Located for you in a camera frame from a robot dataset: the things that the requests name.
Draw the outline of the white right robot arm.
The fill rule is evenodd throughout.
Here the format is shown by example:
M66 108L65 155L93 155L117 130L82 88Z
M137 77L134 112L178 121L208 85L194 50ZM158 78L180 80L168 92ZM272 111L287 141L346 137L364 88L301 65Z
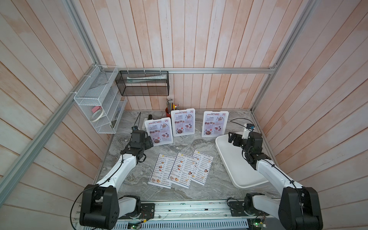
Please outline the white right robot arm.
M248 193L244 198L244 212L250 216L265 213L277 218L286 230L321 230L323 218L318 193L287 176L262 152L260 133L250 132L248 138L230 132L228 142L241 148L242 157L262 174L280 193L280 200L262 193Z

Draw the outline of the Dim Sum Inn menu front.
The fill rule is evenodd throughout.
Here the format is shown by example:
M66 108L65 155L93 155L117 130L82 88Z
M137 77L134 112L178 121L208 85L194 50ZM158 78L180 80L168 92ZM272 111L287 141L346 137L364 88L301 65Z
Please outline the Dim Sum Inn menu front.
M214 157L197 149L193 151L192 156L196 159L193 181L204 186Z

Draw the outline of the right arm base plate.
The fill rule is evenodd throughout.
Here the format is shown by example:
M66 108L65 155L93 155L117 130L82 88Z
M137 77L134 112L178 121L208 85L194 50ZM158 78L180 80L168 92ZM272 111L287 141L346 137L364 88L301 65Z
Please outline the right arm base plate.
M228 207L230 208L232 217L256 217L256 216L268 216L267 213L263 211L246 211L244 201L239 201L236 199L230 199L226 201Z

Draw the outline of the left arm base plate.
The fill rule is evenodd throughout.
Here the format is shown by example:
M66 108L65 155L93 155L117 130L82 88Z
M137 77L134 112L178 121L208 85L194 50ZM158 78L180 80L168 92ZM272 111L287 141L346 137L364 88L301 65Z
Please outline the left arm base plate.
M123 220L150 220L154 218L155 204L154 203L143 203L138 211L128 213L119 217L118 219Z

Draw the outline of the dim sum inn menu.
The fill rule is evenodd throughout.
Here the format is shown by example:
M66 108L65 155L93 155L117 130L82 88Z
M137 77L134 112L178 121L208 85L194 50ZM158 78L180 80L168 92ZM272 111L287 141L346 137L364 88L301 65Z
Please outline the dim sum inn menu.
M197 149L193 151L192 156L196 159L193 181L204 186L214 157Z
M195 157L178 152L168 176L169 182L189 188L191 181L196 179L196 165Z
M168 177L172 170L175 159L175 156L159 154L148 184L170 189L172 183Z

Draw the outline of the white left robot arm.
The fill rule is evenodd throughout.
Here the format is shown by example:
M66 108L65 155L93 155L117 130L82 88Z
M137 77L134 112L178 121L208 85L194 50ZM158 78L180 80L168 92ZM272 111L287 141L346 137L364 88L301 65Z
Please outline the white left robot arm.
M122 216L141 217L141 200L135 195L118 197L118 189L138 163L146 159L145 150L153 147L146 131L134 130L113 168L95 185L81 193L81 226L111 230Z

